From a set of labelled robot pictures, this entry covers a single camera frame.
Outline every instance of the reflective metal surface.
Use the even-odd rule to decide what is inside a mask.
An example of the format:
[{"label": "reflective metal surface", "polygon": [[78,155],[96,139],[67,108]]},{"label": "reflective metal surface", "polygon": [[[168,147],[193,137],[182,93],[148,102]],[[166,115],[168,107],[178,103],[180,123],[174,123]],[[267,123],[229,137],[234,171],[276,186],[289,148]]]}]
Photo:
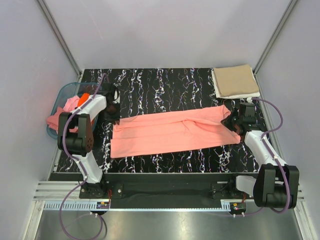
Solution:
[{"label": "reflective metal surface", "polygon": [[[248,208],[255,211],[254,203]],[[85,212],[64,211],[62,218],[67,226]],[[117,212],[103,215],[107,224],[107,236],[103,229],[100,240],[302,240],[293,210],[276,214],[264,209],[257,215],[226,217],[207,212]],[[93,237],[100,221],[86,216],[67,227],[80,239]],[[58,211],[43,211],[36,240],[69,239],[59,225]]]}]

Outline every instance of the marble tabletop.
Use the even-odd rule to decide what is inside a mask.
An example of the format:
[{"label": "marble tabletop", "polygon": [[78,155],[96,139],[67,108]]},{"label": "marble tabletop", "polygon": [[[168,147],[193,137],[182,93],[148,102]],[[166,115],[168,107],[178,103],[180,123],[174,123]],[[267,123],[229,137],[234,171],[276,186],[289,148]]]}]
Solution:
[{"label": "marble tabletop", "polygon": [[[86,69],[82,82],[98,82],[107,73],[120,91],[121,117],[184,111],[225,105],[233,110],[244,99],[215,96],[212,68]],[[261,107],[256,105],[258,123],[266,126]],[[93,154],[105,173],[224,173],[256,172],[255,157],[244,143],[191,151],[110,158],[113,125],[99,115],[94,129]],[[79,172],[62,153],[57,172]]]}]

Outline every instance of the crumpled pink cloth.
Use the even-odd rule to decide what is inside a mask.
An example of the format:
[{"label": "crumpled pink cloth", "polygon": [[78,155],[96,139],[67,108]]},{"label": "crumpled pink cloth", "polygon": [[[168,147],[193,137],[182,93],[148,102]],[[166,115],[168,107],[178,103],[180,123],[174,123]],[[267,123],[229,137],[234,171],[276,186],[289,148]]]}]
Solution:
[{"label": "crumpled pink cloth", "polygon": [[122,118],[113,126],[111,158],[164,154],[238,144],[240,136],[221,124],[224,106]]},{"label": "crumpled pink cloth", "polygon": [[[56,113],[46,119],[46,123],[49,125],[49,128],[55,130],[56,133],[58,133],[59,115],[61,113],[70,113],[75,110],[78,107],[79,99],[80,98],[78,96],[74,96],[68,98],[63,108],[58,106],[56,109]],[[77,131],[77,128],[70,129],[71,133],[76,133]]]}]

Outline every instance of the plastic basket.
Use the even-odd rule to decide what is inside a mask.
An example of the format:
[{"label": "plastic basket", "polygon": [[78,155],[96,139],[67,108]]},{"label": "plastic basket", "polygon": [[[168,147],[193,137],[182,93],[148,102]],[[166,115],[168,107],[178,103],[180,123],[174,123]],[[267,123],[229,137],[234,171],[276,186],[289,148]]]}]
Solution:
[{"label": "plastic basket", "polygon": [[[81,97],[84,93],[88,93],[92,95],[95,93],[95,90],[97,89],[97,87],[98,87],[98,83],[95,83],[95,82],[71,82],[65,85],[59,91],[59,94],[52,108],[51,116],[57,112],[58,107],[63,108],[69,98],[72,98],[76,95]],[[94,130],[96,127],[97,119],[98,119],[98,116],[96,116],[94,119],[92,130]],[[52,137],[53,139],[58,139],[57,132],[51,129],[48,125],[46,126],[46,131],[50,137]]]}]

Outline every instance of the white wall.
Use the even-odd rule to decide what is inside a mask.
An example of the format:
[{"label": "white wall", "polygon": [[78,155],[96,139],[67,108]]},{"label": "white wall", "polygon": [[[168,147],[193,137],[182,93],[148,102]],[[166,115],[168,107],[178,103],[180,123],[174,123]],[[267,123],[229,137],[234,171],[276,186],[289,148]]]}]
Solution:
[{"label": "white wall", "polygon": [[[300,184],[320,237],[320,28],[319,0],[299,1],[258,73],[265,99],[281,110],[277,132],[285,160]],[[277,113],[272,121],[279,123]]]},{"label": "white wall", "polygon": [[35,0],[2,0],[0,33],[0,239],[17,240],[57,145],[46,118],[76,74]]},{"label": "white wall", "polygon": [[45,0],[80,68],[254,67],[290,0]]}]

